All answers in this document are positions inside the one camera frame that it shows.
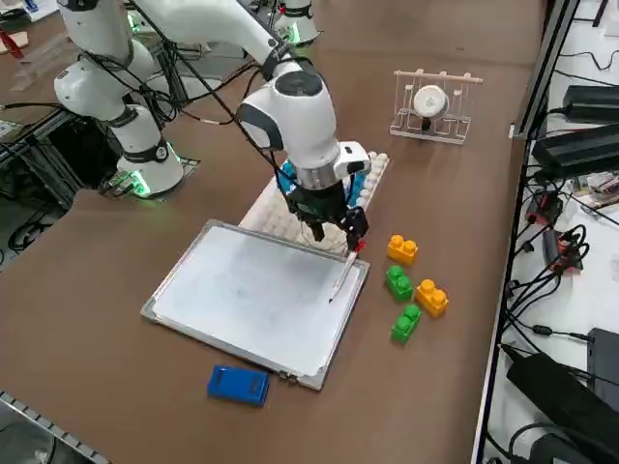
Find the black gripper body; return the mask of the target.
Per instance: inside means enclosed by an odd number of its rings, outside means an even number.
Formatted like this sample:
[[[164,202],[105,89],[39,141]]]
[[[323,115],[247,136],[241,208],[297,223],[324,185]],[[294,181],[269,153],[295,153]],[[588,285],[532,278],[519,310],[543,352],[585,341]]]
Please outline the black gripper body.
[[[287,206],[290,213],[306,223],[338,223],[348,209],[343,185],[325,189],[295,188],[287,194]]]

